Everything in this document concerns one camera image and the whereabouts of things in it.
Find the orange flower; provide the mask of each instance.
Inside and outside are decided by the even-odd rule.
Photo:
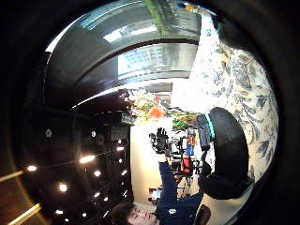
[[[150,119],[158,120],[162,118],[166,113],[159,107],[152,107],[149,112]]]

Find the patterned wall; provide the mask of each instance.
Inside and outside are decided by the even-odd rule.
[[[278,137],[275,94],[265,70],[249,52],[219,40],[210,16],[202,16],[202,35],[189,79],[173,85],[172,107],[176,106],[194,113],[208,113],[216,106],[231,112],[246,134],[249,168],[254,169],[256,181],[262,177]]]

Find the black hair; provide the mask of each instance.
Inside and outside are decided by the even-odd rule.
[[[121,202],[112,209],[112,224],[113,225],[131,225],[128,222],[128,217],[131,211],[136,207],[130,202]]]

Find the ceiling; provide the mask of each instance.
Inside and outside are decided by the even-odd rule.
[[[37,62],[15,158],[19,168],[37,166],[22,182],[51,224],[110,224],[117,203],[134,201],[133,124],[122,121],[120,96],[142,87],[170,106],[173,79],[188,78],[201,30],[201,16],[175,1],[152,4],[117,1],[82,15]],[[86,156],[95,158],[81,164]]]

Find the person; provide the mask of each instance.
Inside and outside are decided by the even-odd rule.
[[[112,223],[115,225],[189,225],[193,224],[203,192],[177,200],[177,185],[165,157],[168,135],[165,129],[158,128],[157,135],[150,134],[151,144],[157,154],[162,191],[155,213],[138,209],[135,204],[122,202],[112,210]]]

